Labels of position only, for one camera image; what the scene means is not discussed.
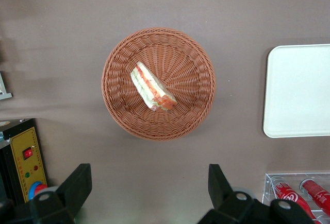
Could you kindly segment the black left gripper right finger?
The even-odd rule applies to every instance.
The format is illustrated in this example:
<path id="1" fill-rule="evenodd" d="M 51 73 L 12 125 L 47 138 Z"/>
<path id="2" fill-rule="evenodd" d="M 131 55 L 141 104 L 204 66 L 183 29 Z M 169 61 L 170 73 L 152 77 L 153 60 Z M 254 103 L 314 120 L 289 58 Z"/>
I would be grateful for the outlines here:
<path id="1" fill-rule="evenodd" d="M 209 165 L 208 192 L 213 209 L 199 223 L 314 223 L 297 203 L 276 199 L 267 206 L 234 191 L 218 164 Z"/>

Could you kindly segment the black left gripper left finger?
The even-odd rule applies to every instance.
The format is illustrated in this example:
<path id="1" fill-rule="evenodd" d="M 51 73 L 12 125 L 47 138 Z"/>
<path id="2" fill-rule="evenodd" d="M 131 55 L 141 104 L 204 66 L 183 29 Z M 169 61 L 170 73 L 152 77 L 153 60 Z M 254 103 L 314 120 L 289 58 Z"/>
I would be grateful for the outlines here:
<path id="1" fill-rule="evenodd" d="M 55 190 L 43 189 L 30 201 L 33 223 L 75 223 L 91 191 L 91 165 L 80 164 Z"/>

